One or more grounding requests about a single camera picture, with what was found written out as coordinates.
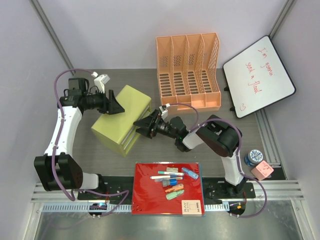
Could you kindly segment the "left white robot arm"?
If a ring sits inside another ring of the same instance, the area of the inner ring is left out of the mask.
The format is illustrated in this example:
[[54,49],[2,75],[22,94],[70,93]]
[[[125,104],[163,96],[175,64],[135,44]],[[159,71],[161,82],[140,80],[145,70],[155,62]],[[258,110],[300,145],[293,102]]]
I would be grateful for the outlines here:
[[50,144],[42,156],[34,159],[35,170],[47,192],[63,190],[71,200],[75,200],[74,190],[89,190],[89,194],[97,200],[106,195],[107,188],[102,176],[83,172],[74,160],[73,145],[84,111],[96,109],[107,115],[125,112],[113,90],[105,92],[105,84],[109,80],[107,74],[96,76],[94,93],[87,79],[68,80],[68,88],[57,102],[57,121]]

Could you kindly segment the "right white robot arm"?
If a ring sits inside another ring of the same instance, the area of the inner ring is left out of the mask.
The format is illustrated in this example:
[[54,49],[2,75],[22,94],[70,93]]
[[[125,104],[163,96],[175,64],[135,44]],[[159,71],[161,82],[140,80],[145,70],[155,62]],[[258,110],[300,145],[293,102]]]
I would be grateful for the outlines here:
[[206,144],[221,157],[224,167],[225,184],[222,187],[230,197],[236,198],[244,191],[246,179],[241,173],[241,164],[237,161],[242,133],[216,115],[211,115],[204,123],[187,130],[183,120],[173,117],[166,122],[158,110],[133,123],[140,135],[152,139],[157,134],[174,139],[174,144],[181,152],[189,152],[195,147]]

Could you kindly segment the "green metal drawer cabinet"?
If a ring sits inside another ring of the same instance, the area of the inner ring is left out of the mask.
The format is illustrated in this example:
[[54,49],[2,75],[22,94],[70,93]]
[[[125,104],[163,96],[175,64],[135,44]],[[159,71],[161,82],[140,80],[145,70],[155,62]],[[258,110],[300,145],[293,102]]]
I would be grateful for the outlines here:
[[126,157],[139,135],[134,122],[151,113],[152,99],[137,89],[125,85],[116,96],[125,112],[102,114],[92,125],[91,130],[105,147]]

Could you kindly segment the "green highlighter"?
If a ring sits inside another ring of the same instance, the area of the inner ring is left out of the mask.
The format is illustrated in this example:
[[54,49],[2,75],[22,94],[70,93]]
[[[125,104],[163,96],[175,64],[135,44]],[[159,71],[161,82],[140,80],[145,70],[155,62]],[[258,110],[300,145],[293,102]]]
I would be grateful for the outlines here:
[[184,189],[173,191],[173,192],[168,193],[165,197],[167,200],[172,200],[174,198],[181,196],[184,192],[185,192]]

